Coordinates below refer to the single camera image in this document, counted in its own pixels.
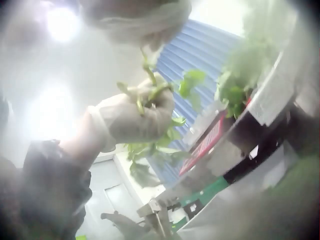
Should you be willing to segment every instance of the blue corrugated wall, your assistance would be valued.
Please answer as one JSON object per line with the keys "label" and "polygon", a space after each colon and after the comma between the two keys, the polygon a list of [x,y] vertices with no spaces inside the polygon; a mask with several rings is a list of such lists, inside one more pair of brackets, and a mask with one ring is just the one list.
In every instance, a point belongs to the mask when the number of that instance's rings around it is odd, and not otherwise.
{"label": "blue corrugated wall", "polygon": [[[189,20],[169,44],[165,46],[158,58],[156,71],[168,82],[182,78],[182,72],[189,69],[199,69],[207,74],[205,87],[198,87],[196,91],[201,96],[202,107],[208,106],[213,101],[216,91],[215,80],[220,75],[222,65],[230,51],[239,41],[239,37],[218,28]],[[184,135],[193,125],[197,113],[191,104],[174,93],[175,116],[184,116],[187,121],[182,127],[176,129]],[[169,145],[171,148],[185,149],[181,140],[176,140]],[[151,167],[166,187],[171,187],[179,178],[182,162],[176,167],[165,163],[159,167],[155,160],[148,159]]]}

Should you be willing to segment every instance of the door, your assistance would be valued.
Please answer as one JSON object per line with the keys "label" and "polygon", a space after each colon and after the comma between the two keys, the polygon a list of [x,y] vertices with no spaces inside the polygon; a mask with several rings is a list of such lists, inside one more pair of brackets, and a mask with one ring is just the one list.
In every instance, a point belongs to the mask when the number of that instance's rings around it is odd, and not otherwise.
{"label": "door", "polygon": [[91,169],[92,197],[85,205],[86,216],[77,236],[88,240],[124,240],[122,233],[101,213],[118,211],[134,222],[142,221],[137,214],[138,204],[129,194],[113,160],[94,164]]}

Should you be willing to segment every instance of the latex glove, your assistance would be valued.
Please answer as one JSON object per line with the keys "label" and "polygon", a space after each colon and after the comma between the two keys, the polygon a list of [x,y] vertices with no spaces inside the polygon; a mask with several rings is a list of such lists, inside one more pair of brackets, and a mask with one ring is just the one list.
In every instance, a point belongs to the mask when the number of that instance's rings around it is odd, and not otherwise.
{"label": "latex glove", "polygon": [[[158,83],[165,81],[155,73]],[[147,79],[138,87],[129,88],[132,96],[119,94],[103,100],[97,106],[88,107],[94,125],[105,139],[105,148],[102,152],[112,151],[118,143],[150,142],[163,136],[167,131],[174,109],[173,94],[164,90],[154,100],[154,106],[144,108],[141,116],[137,110],[138,94],[142,100],[147,100],[154,87]]]}

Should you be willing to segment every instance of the red label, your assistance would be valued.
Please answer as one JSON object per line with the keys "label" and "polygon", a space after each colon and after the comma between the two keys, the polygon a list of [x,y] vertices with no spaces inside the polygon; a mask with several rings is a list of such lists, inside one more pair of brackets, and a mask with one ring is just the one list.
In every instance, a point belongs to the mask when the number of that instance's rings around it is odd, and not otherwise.
{"label": "red label", "polygon": [[222,123],[224,116],[220,118],[217,124],[211,129],[204,140],[193,151],[190,158],[186,159],[180,169],[179,176],[189,171],[204,155],[206,155],[210,149],[218,142],[222,133]]}

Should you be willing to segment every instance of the green crate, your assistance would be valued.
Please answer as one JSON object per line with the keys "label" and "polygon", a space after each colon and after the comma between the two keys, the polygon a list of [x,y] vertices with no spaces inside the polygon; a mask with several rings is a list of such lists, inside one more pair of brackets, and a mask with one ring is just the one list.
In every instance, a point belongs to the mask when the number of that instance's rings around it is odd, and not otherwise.
{"label": "green crate", "polygon": [[205,187],[202,192],[199,193],[199,200],[206,206],[217,193],[228,186],[228,182],[223,177],[218,177],[214,183]]}
{"label": "green crate", "polygon": [[229,184],[227,181],[221,176],[218,177],[217,180],[206,186],[202,191],[192,194],[191,196],[183,198],[180,203],[181,207],[188,205],[189,203],[194,202],[199,199],[200,202],[205,206],[211,199],[220,191],[228,187]]}
{"label": "green crate", "polygon": [[175,224],[171,223],[171,229],[172,229],[172,231],[176,232],[180,228],[182,228],[186,223],[187,223],[187,218],[184,217],[183,219],[181,219],[179,222],[177,222]]}

